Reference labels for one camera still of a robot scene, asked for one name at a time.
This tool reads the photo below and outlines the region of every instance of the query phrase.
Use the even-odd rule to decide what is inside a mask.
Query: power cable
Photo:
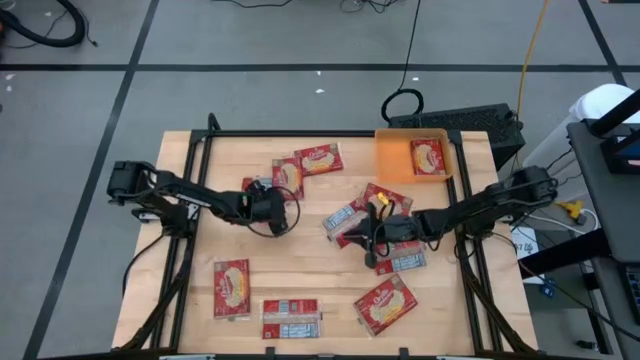
[[[421,5],[422,5],[422,0],[418,0],[418,5],[416,6],[416,13],[413,17],[413,27],[411,29],[411,39],[409,40],[409,50],[407,51],[407,58],[404,62],[404,71],[402,73],[402,81],[400,82],[400,86],[398,87],[398,90],[396,90],[393,94],[389,95],[389,97],[382,103],[382,108],[380,109],[380,114],[382,115],[382,118],[386,122],[391,121],[391,119],[387,115],[387,106],[389,106],[389,103],[391,102],[391,100],[395,99],[399,95],[412,94],[418,99],[418,108],[413,112],[413,115],[422,113],[422,109],[424,109],[424,97],[422,96],[422,93],[420,93],[420,91],[416,89],[403,88],[404,80],[407,77],[407,70],[409,68],[409,58],[411,57],[411,49],[413,48],[413,38],[416,33],[416,24],[418,23],[418,14],[420,13]]]
[[[51,32],[53,31],[53,29],[56,27],[56,24],[58,23],[58,21],[60,21],[65,15],[67,15],[69,13],[69,10],[65,10],[62,15],[58,16],[57,18],[55,18],[55,20],[53,20],[53,22],[51,23],[51,26],[49,26],[49,30],[47,30],[47,33],[44,34],[45,38],[48,38],[49,35],[51,34]],[[32,48],[34,46],[40,45],[40,43],[37,42],[33,42],[29,45],[21,45],[21,46],[14,46],[14,45],[6,45],[8,48],[11,49],[28,49],[28,48]]]
[[[559,188],[560,186],[565,185],[566,183],[568,183],[568,182],[569,182],[569,180],[577,179],[577,178],[579,178],[579,177],[581,177],[581,176],[582,176],[582,171],[580,171],[580,173],[579,173],[578,175],[569,176],[568,178],[566,178],[566,179],[562,180],[562,181],[558,184],[558,186],[556,186],[556,189],[557,189],[557,188]]]
[[[545,168],[545,170],[549,171],[549,169],[551,169],[551,167],[552,167],[553,165],[555,165],[555,164],[556,164],[558,161],[560,161],[563,157],[565,157],[565,156],[569,155],[572,151],[573,151],[573,148],[570,148],[570,149],[569,149],[569,150],[567,150],[565,153],[563,153],[562,155],[558,156],[555,160],[553,160],[553,161],[551,162],[551,164],[549,164],[549,165]]]
[[[531,61],[531,56],[533,55],[533,49],[535,48],[536,40],[538,39],[538,33],[540,32],[540,28],[542,27],[542,20],[544,19],[544,16],[547,13],[548,7],[549,7],[549,0],[544,0],[544,4],[542,5],[542,10],[540,10],[540,14],[538,15],[538,22],[536,23],[536,29],[533,32],[531,41],[529,42],[527,55],[524,59],[522,71],[520,72],[520,85],[518,86],[518,105],[516,110],[516,114],[518,118],[520,114],[522,114],[522,97],[524,93],[525,78],[527,77],[527,68],[529,67],[529,62]],[[518,135],[518,127],[516,126],[516,137],[517,135]],[[513,175],[516,162],[518,163],[519,168],[522,167],[522,165],[520,164],[520,160],[518,159],[518,151],[516,151],[516,154],[513,158],[513,164],[511,164],[511,175]]]
[[[87,16],[84,14],[84,12],[82,11],[82,9],[80,8],[76,8],[76,10],[78,11],[78,13],[80,13],[80,15],[82,16],[82,19],[84,20],[86,27],[84,30],[84,35],[87,38],[87,40],[91,43],[91,45],[98,47],[98,42],[91,39],[91,36],[89,35],[89,27],[91,25],[91,23],[89,22],[89,18],[87,18]],[[43,36],[45,39],[49,38],[49,35],[51,35],[51,33],[53,32],[53,29],[56,27],[56,25],[58,24],[58,21],[62,20],[62,18],[67,15],[69,13],[69,10],[65,10],[60,16],[58,16],[57,18],[55,18],[53,20],[53,22],[51,23],[51,26],[49,26],[49,30],[47,30],[46,34]],[[21,45],[21,46],[14,46],[14,45],[6,45],[8,48],[11,49],[29,49],[32,48],[34,46],[37,45],[41,45],[38,42],[33,42],[29,45]]]
[[[616,324],[615,322],[613,322],[612,320],[610,320],[609,318],[605,317],[604,315],[600,314],[599,312],[597,312],[594,308],[592,308],[591,306],[583,303],[582,301],[578,300],[575,296],[571,295],[568,291],[564,290],[563,288],[559,287],[557,284],[554,284],[552,282],[549,282],[548,280],[546,280],[545,278],[536,275],[533,271],[531,271],[528,267],[526,267],[525,265],[522,264],[522,262],[518,261],[518,264],[520,265],[520,267],[526,271],[527,273],[529,273],[532,276],[537,277],[538,279],[542,280],[547,286],[551,286],[555,289],[558,289],[561,293],[563,293],[564,295],[566,295],[569,299],[573,300],[575,303],[577,303],[578,305],[582,306],[583,308],[585,308],[590,314],[596,316],[597,318],[599,318],[600,320],[604,321],[605,323],[609,324],[615,331],[621,333],[622,335],[625,335],[629,338],[631,338],[632,340],[635,340],[637,342],[640,342],[640,337],[627,331],[626,329],[621,328],[620,326],[618,326],[618,324]]]
[[[138,258],[140,258],[140,256],[142,256],[142,254],[144,254],[149,249],[154,247],[158,242],[160,242],[160,240],[162,240],[164,236],[165,236],[165,233],[162,232],[162,234],[160,234],[160,236],[158,236],[157,239],[153,240],[149,245],[145,246],[142,250],[140,250],[139,253],[136,254],[136,256],[133,257],[133,259],[131,259],[131,261],[129,261],[129,265],[127,265],[127,268],[124,271],[124,275],[122,276],[122,296],[124,296],[124,292],[127,290],[127,280],[129,279],[129,271],[131,270],[131,267],[133,267],[133,264],[135,264],[135,262],[138,260]]]
[[[259,7],[283,7],[285,5],[287,5],[288,3],[290,3],[293,0],[287,0],[281,4],[258,4],[258,5],[244,5],[238,1],[235,0],[211,0],[213,2],[230,2],[230,3],[234,3],[238,6],[240,6],[241,8],[244,9],[255,9],[255,8],[259,8]]]

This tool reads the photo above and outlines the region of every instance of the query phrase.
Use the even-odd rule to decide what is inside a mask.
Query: black floor stripe
[[[638,66],[622,66],[629,72],[640,72]],[[2,64],[0,71],[127,71],[121,64]],[[269,71],[402,71],[404,64],[140,64],[144,72],[269,72]],[[522,65],[505,64],[409,64],[409,71],[421,72],[516,72]],[[611,71],[609,65],[529,65],[528,72],[589,73]]]
[[[111,109],[111,115],[109,116],[104,133],[102,134],[100,145],[98,146],[96,156],[93,159],[93,164],[91,165],[89,177],[82,191],[82,196],[80,197],[80,203],[78,204],[78,208],[73,216],[73,222],[71,223],[67,239],[65,240],[64,247],[62,248],[62,254],[58,259],[58,264],[56,265],[53,278],[49,284],[49,289],[47,290],[40,312],[38,313],[38,318],[36,319],[35,326],[31,332],[31,337],[29,338],[23,359],[36,359],[40,352],[42,341],[47,333],[51,316],[53,315],[56,303],[58,302],[60,291],[62,290],[65,277],[67,276],[69,265],[71,264],[71,258],[73,257],[76,245],[78,244],[80,231],[82,230],[85,218],[87,217],[89,205],[91,204],[91,199],[93,198],[93,194],[96,190],[102,166],[104,165],[109,146],[111,145],[111,140],[113,139],[113,134],[116,126],[118,125],[118,120],[120,119],[122,107],[124,106],[127,93],[129,92],[129,87],[131,86],[131,81],[135,74],[135,66],[140,60],[144,43],[147,39],[147,35],[149,34],[149,28],[151,27],[153,17],[156,9],[158,8],[158,2],[159,0],[152,0],[149,4],[147,14],[144,18],[144,22],[142,23],[142,28],[138,34],[136,45],[133,49],[133,53],[131,54],[131,59],[129,60],[127,71],[122,80],[122,84],[120,85],[120,89],[118,90],[118,95],[114,101],[113,108]]]
[[[0,64],[0,71],[127,71],[129,65],[105,64]]]
[[[609,44],[607,44],[607,40],[604,38],[604,34],[602,30],[600,30],[600,26],[598,25],[598,21],[596,21],[596,17],[593,15],[593,11],[591,11],[591,7],[587,0],[578,0],[580,3],[580,7],[582,8],[582,12],[584,12],[585,18],[587,18],[587,23],[589,23],[589,27],[591,28],[591,32],[593,36],[596,38],[596,42],[600,47],[600,51],[602,52],[602,56],[607,61],[607,65],[611,68],[610,71],[613,74],[613,78],[618,85],[627,86],[627,82],[624,80],[624,76],[622,76],[622,71],[620,71],[620,67],[616,62],[616,59],[613,57],[613,53],[609,48]]]
[[[404,64],[141,64],[145,72],[402,71]],[[522,65],[409,64],[422,72],[521,72]],[[607,65],[529,65],[528,72],[608,72]]]

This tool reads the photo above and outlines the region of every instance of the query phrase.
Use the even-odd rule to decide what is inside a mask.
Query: yellow cable
[[[538,23],[536,24],[536,30],[533,32],[533,37],[531,38],[531,42],[529,43],[529,49],[527,50],[527,56],[524,59],[524,65],[522,66],[522,72],[520,73],[520,86],[518,88],[518,108],[516,113],[518,114],[518,120],[522,122],[521,110],[522,110],[522,90],[524,89],[524,78],[527,74],[527,67],[529,67],[529,61],[531,61],[531,55],[533,55],[533,48],[536,45],[536,39],[538,38],[538,32],[540,31],[540,27],[542,27],[542,19],[544,19],[544,15],[547,12],[547,8],[549,7],[550,0],[544,0],[544,4],[542,5],[542,10],[540,10],[540,15],[538,15]],[[515,169],[515,165],[518,164],[518,168],[521,168],[520,160],[518,159],[518,152],[516,151],[516,155],[513,159],[513,164],[511,164],[511,175],[513,175],[513,171]]]
[[[549,7],[549,0],[544,0],[544,5],[542,5],[542,10],[540,11],[540,15],[538,16],[536,31],[533,32],[531,43],[529,43],[529,50],[527,50],[527,57],[524,60],[524,66],[522,67],[522,73],[520,74],[520,88],[518,89],[518,116],[520,116],[520,110],[522,109],[522,89],[524,88],[524,78],[527,73],[529,61],[531,61],[531,55],[533,54],[533,48],[536,44],[536,39],[538,38],[538,32],[540,31],[540,27],[542,26],[542,19],[544,19],[544,14],[547,12],[547,7]]]

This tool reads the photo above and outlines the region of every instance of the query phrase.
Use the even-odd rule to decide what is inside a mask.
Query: electronic device
[[[640,264],[621,264],[620,278],[627,293],[629,308],[640,325]]]
[[[525,145],[522,123],[505,103],[392,117],[389,127],[486,131],[496,169]]]
[[[259,181],[254,181],[247,192],[217,192],[181,179],[170,171],[156,170],[147,162],[117,161],[107,194],[111,197],[110,203],[140,205],[131,213],[143,222],[145,215],[156,215],[165,233],[171,236],[184,237],[190,231],[188,223],[192,215],[187,205],[172,204],[165,196],[207,208],[214,216],[231,224],[248,226],[267,222],[273,236],[281,236],[290,230],[285,217],[283,189],[265,189]]]
[[[614,174],[640,175],[640,127],[623,124],[640,111],[640,90],[636,90],[600,119],[585,119],[594,136],[604,139],[600,144],[607,168]]]
[[[494,223],[506,215],[518,219],[553,203],[558,196],[557,185],[558,181],[544,168],[531,166],[445,209],[417,210],[410,216],[391,215],[382,220],[376,214],[375,206],[367,203],[368,216],[354,229],[345,232],[344,238],[360,245],[366,251],[365,264],[374,268],[378,244],[439,241],[457,226],[463,226],[469,237],[483,237],[490,234]]]

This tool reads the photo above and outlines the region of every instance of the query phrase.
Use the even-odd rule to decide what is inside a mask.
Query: black metal frame
[[[195,154],[200,142],[204,141],[203,154],[200,163],[200,170],[198,173],[199,185],[204,185],[207,173],[208,164],[211,156],[211,148],[213,138],[215,137],[374,137],[375,131],[373,130],[260,130],[260,131],[247,131],[247,130],[221,130],[220,126],[213,114],[209,115],[208,129],[207,130],[192,130],[191,137],[189,139],[189,147],[187,150],[187,158],[184,169],[184,178],[190,179],[193,173],[193,165],[195,161]],[[472,195],[471,183],[469,180],[469,173],[467,169],[466,158],[464,155],[464,148],[462,144],[462,137],[460,131],[450,131],[449,137],[456,149],[456,157],[458,162],[458,168],[460,172],[460,180],[465,197]],[[457,202],[457,194],[455,188],[455,182],[453,177],[446,181],[447,192],[449,195],[449,202],[451,204]],[[151,335],[151,342],[149,349],[142,350],[115,350],[110,353],[103,354],[88,354],[58,357],[50,359],[58,360],[89,360],[89,359],[158,359],[160,356],[176,355],[178,354],[178,345],[180,342],[180,334],[182,329],[182,322],[184,316],[184,308],[186,304],[186,296],[189,287],[189,275],[191,270],[191,262],[193,259],[193,253],[195,249],[195,240],[197,238],[197,228],[199,223],[199,216],[191,220],[191,226],[193,229],[193,235],[184,239],[186,241],[185,256],[187,258],[183,261],[187,262],[188,273],[186,281],[177,293],[177,302],[175,309],[175,316],[173,324],[171,326],[171,337],[169,347],[160,347],[162,339],[162,332],[164,328],[164,316],[161,316],[157,324],[153,329]],[[464,229],[458,227],[455,230],[456,243],[459,245],[458,251],[460,257],[467,257],[467,250],[465,243],[467,241],[464,234]],[[167,260],[165,263],[164,275],[162,279],[162,287],[160,290],[160,297],[169,292],[169,285],[171,284],[172,274],[175,269],[175,262],[177,260],[177,253],[179,248],[180,239],[172,238],[167,253]],[[487,269],[487,263],[484,256],[484,250],[482,248],[482,242],[476,240],[473,242],[473,246],[476,254],[476,265],[480,281],[483,289],[488,294],[489,298],[493,300],[491,285],[489,281],[489,274]],[[496,326],[494,320],[488,317],[488,324],[491,336],[491,343],[493,350],[485,350],[482,344],[482,333],[480,330],[480,323],[478,320],[478,311],[476,307],[475,295],[469,285],[463,282],[465,301],[467,307],[467,313],[469,318],[469,330],[473,343],[475,356],[481,356],[492,359],[549,359],[549,360],[577,360],[577,358],[561,357],[561,356],[546,356],[546,355],[531,355],[513,352],[504,352],[501,342],[501,334]],[[275,348],[267,347],[264,354],[215,354],[216,359],[260,359],[260,360],[275,360],[277,359],[304,359],[308,360],[314,358],[313,355],[276,355]],[[344,355],[315,355],[315,358],[333,359],[333,360],[348,360],[348,359],[438,359],[440,356],[415,356],[409,355],[407,348],[399,348],[397,356],[380,356],[380,355],[366,355],[366,356],[344,356]]]

